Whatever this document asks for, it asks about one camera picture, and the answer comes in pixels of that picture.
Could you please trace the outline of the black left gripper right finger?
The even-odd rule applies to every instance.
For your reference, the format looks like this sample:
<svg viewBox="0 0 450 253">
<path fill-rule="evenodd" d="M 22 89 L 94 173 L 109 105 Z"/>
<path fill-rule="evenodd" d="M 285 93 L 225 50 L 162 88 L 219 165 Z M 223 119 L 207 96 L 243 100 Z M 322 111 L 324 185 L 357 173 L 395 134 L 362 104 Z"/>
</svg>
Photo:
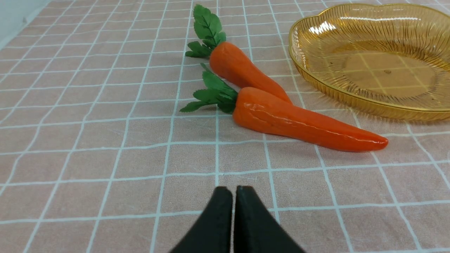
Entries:
<svg viewBox="0 0 450 253">
<path fill-rule="evenodd" d="M 235 253 L 305 252 L 277 223 L 252 186 L 237 186 L 233 249 Z"/>
</svg>

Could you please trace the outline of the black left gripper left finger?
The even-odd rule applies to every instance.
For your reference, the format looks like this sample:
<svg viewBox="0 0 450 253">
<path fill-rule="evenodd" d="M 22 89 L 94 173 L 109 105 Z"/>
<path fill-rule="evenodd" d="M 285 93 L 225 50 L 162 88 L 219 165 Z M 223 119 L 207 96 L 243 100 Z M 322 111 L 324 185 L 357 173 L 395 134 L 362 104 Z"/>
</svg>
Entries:
<svg viewBox="0 0 450 253">
<path fill-rule="evenodd" d="M 217 186 L 206 208 L 171 253 L 229 253 L 231 245 L 232 193 Z"/>
</svg>

